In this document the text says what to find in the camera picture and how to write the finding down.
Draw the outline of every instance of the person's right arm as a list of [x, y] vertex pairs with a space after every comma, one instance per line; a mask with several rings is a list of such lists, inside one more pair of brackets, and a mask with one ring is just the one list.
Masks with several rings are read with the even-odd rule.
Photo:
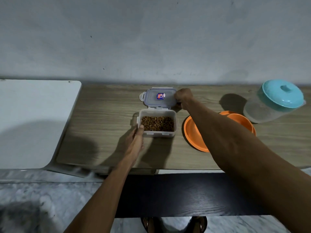
[[311, 232], [311, 177], [272, 152], [235, 121], [197, 101], [190, 89], [175, 97], [200, 131], [217, 165], [293, 233]]

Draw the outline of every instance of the hand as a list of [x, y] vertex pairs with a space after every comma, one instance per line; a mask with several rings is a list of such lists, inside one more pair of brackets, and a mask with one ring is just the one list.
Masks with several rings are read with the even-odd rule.
[[189, 88], [182, 88], [175, 93], [175, 98], [178, 102], [181, 102], [181, 108], [187, 110], [188, 99], [193, 98], [193, 94]]
[[140, 125], [140, 127], [137, 129], [133, 129], [133, 131], [128, 135], [128, 137], [125, 140], [126, 145], [126, 152], [125, 157], [129, 157], [132, 159], [134, 166], [137, 157], [139, 153], [144, 148], [144, 141], [143, 141], [143, 135], [144, 133], [144, 125]]

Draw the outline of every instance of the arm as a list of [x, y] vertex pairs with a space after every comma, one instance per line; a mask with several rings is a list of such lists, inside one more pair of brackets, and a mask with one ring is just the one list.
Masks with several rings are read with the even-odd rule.
[[141, 125], [136, 135], [135, 130], [133, 130], [128, 136], [126, 140], [128, 149], [124, 158], [73, 219], [64, 233], [110, 232], [125, 179], [143, 148], [143, 132], [144, 126]]
[[205, 107], [190, 89], [179, 90], [175, 97], [191, 115], [217, 165], [291, 232], [310, 232], [311, 177], [243, 126]]

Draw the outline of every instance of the label sticker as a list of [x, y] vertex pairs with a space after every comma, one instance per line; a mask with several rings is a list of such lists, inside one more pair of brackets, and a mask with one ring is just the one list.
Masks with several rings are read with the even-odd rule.
[[156, 96], [156, 98], [157, 98], [158, 100], [163, 100], [163, 99], [165, 98], [165, 93], [158, 93], [157, 96]]

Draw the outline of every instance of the gray wall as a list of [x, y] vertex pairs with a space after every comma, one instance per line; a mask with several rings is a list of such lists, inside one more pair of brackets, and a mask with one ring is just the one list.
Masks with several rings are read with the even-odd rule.
[[0, 76], [311, 83], [311, 0], [0, 0]]

